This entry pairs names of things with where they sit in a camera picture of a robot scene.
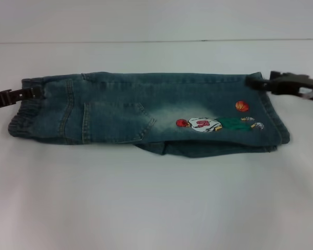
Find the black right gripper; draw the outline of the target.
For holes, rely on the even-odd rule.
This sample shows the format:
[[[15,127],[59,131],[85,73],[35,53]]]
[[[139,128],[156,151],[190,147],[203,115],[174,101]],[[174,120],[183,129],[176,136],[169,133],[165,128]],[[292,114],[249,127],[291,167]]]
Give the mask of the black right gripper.
[[[271,91],[275,95],[313,98],[313,79],[304,74],[271,71],[269,80],[247,76],[246,86],[256,91]]]

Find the blue denim shorts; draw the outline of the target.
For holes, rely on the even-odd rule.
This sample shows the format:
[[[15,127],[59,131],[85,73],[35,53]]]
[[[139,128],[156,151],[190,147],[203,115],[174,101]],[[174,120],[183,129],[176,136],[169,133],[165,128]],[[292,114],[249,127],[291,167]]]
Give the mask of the blue denim shorts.
[[[24,79],[11,136],[49,144],[132,144],[189,158],[266,153],[290,133],[246,75],[84,73]]]

